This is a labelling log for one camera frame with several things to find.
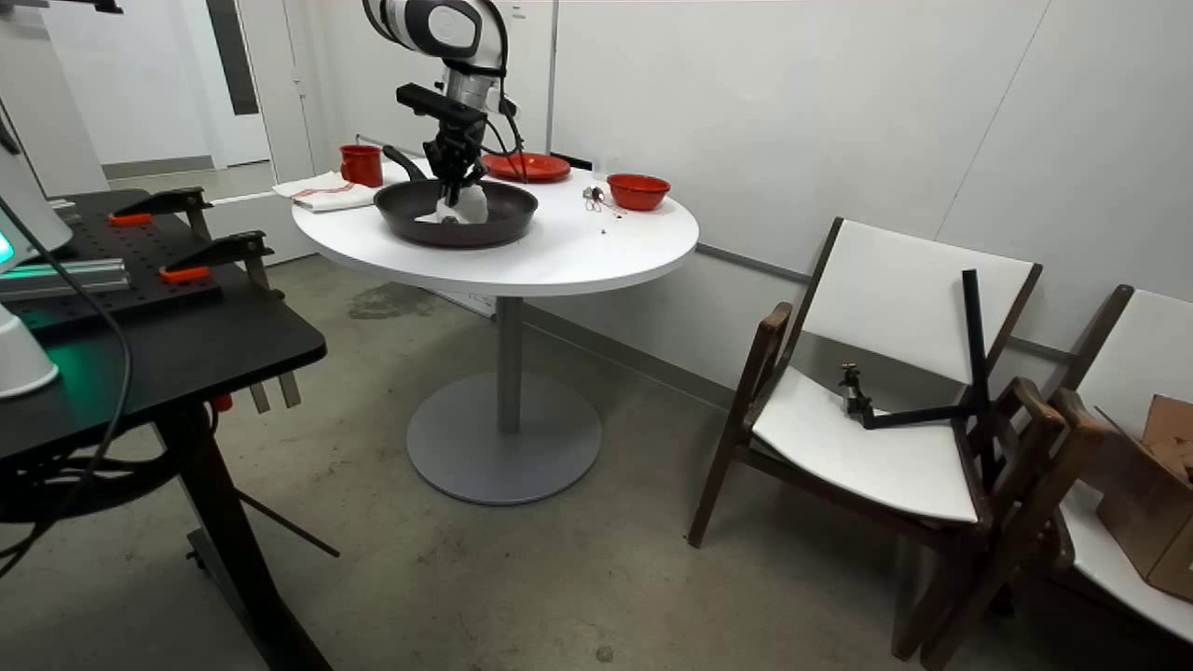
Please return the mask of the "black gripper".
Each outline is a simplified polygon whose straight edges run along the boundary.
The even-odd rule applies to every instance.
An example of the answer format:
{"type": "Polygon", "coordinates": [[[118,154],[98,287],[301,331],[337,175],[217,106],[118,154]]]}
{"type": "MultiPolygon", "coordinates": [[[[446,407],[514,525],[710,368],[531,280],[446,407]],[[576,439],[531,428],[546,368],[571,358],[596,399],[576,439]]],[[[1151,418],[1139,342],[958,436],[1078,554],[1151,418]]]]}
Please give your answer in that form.
{"type": "Polygon", "coordinates": [[[424,159],[434,163],[434,175],[446,187],[446,203],[459,203],[459,194],[476,184],[486,113],[418,81],[398,85],[397,100],[408,106],[414,115],[435,118],[435,139],[424,144],[424,159]]]}

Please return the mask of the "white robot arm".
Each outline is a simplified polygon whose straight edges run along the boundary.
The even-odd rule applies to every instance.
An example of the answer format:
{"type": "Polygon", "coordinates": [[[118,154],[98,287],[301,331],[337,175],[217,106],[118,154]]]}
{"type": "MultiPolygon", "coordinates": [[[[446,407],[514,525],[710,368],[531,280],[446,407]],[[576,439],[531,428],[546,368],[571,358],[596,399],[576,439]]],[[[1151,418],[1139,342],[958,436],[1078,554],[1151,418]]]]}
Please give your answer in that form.
{"type": "Polygon", "coordinates": [[[397,100],[414,115],[441,123],[424,144],[434,175],[459,203],[476,184],[486,106],[507,79],[507,26],[491,0],[363,0],[368,26],[408,54],[434,55],[446,66],[446,88],[408,81],[397,100]]]}

